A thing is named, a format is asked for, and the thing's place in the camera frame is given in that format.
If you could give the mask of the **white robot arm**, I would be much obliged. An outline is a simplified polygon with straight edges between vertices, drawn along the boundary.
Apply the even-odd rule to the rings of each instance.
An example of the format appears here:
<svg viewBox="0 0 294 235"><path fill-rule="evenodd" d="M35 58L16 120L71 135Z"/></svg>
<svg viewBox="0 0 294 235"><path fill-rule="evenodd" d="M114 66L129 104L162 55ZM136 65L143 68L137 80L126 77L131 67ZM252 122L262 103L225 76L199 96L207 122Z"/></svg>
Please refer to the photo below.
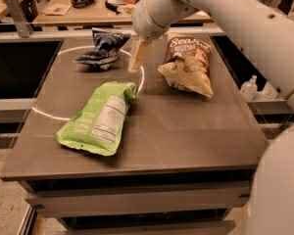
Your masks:
<svg viewBox="0 0 294 235"><path fill-rule="evenodd" d="M207 13L294 111L294 22L256 0L140 0L132 23L157 39L172 23ZM267 147L256 170L245 235L294 235L294 125Z"/></svg>

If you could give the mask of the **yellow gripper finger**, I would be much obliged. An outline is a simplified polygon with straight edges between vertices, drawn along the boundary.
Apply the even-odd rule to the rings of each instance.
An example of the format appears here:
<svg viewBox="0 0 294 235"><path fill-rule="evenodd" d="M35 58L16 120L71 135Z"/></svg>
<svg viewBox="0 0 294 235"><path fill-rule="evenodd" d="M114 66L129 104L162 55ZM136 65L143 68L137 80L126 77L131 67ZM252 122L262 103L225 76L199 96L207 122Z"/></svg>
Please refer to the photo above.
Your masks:
<svg viewBox="0 0 294 235"><path fill-rule="evenodd" d="M132 42L131 57L129 60L129 72L137 72L147 59L153 47L153 41L138 38Z"/></svg>

